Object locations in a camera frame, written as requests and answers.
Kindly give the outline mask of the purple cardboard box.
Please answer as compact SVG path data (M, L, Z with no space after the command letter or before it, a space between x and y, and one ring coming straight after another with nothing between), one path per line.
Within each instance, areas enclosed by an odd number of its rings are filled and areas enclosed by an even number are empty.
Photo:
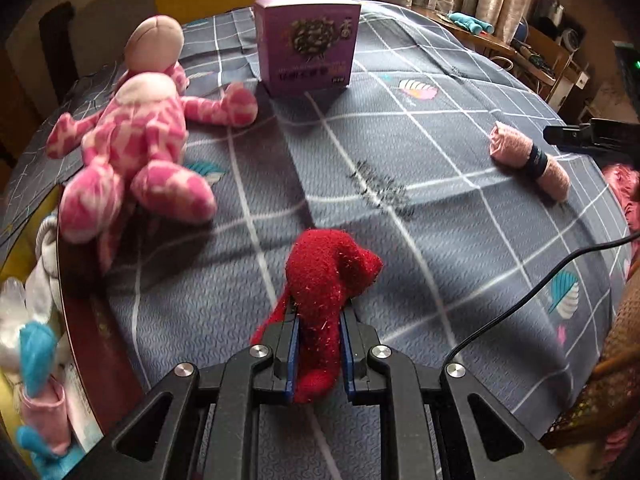
M260 80L270 96L346 87L360 10L355 0L256 0Z

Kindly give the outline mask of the grey checked bed cover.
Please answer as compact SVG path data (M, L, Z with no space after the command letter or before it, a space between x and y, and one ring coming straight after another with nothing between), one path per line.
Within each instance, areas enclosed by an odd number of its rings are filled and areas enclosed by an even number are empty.
M570 195L552 203L498 167L503 122L542 143L559 118L495 63L400 6L361 6L343 89L273 99L247 132L194 126L186 157L218 165L216 218L174 226L137 214L104 288L138 383L182 358L200 365L247 343L284 285L294 240L339 229L384 266L356 310L382 341L439 365L477 327L539 295L461 353L473 375L535 436L572 404L603 348L631 250L590 250L567 268L574 307L547 273L578 248L628 232L597 164L563 154Z

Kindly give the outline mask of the pink giraffe-print plush doll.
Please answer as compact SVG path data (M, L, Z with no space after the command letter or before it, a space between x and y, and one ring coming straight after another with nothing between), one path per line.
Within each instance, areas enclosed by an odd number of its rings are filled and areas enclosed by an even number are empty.
M183 43L174 18L144 20L126 43L126 72L107 106L79 120L65 113L49 134L50 158L79 148L84 164L62 196L62 237L72 244L96 240L103 272L115 259L134 206L194 226L216 214L210 184L183 166L186 124L244 128L257 117L254 93L239 81L217 101L187 96L189 79L179 63Z

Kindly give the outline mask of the cream bow white plush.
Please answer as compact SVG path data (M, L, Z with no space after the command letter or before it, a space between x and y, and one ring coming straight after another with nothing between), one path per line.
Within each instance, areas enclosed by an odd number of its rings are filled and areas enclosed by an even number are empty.
M0 297L0 351L4 370L20 370L20 331L29 320L24 285L10 276L3 282Z

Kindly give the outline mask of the wooden side shelf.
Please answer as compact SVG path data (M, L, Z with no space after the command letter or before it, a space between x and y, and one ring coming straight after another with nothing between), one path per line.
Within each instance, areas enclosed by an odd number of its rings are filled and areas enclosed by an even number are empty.
M482 55L508 60L510 71L522 76L554 110L562 107L570 92L584 90L589 81L589 75L574 62L574 53L536 28L529 27L523 47L514 48L486 32L473 35L435 11L420 6L412 10L444 26L462 44Z

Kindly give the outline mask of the pink rolled towel black band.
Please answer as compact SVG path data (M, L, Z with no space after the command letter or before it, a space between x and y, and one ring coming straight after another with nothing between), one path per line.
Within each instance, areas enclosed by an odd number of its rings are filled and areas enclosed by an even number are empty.
M555 202L568 199L570 177L566 170L520 130L495 122L489 133L489 156L534 181Z

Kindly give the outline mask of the small blue plush on shelf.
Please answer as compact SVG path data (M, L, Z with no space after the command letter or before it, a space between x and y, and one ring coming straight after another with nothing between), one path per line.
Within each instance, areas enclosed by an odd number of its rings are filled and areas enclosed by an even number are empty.
M472 35L480 36L483 34L492 35L495 31L495 27L490 23L479 20L475 16L460 12L452 12L448 15L450 21L455 25L467 30Z

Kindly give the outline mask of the gold and maroon storage box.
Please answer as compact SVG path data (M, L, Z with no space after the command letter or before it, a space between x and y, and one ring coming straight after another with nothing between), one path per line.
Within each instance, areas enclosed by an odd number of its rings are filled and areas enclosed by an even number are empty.
M52 186L2 231L6 252L2 281L24 282L35 269L37 230L58 206L62 193L62 185ZM143 391L108 305L96 250L91 245L62 242L58 263L62 266L62 313L53 320L53 328L68 335L80 419L103 436L136 406Z

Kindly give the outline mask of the blue plush toy pink wings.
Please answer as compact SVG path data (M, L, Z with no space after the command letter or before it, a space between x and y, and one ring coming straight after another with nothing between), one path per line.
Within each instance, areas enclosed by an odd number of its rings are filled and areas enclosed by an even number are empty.
M15 431L40 479L62 479L84 457L73 437L63 385L52 374L56 339L49 326L32 321L20 329L18 408L23 422Z

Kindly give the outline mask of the red plush sock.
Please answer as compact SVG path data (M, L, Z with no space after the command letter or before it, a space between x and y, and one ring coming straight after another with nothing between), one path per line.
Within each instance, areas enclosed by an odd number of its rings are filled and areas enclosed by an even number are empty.
M262 341L266 328L284 319L295 304L299 317L294 401L317 402L334 387L341 369L340 313L380 273L381 258L346 232L310 229L299 235L285 265L285 288L269 318L250 342Z

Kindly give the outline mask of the white sock doll blue collar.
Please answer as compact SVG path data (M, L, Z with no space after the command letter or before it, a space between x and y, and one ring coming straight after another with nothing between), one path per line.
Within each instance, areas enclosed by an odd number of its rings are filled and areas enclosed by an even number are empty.
M36 265L25 283L26 309L34 321L49 324L62 311L58 272L58 212L42 220L35 239Z

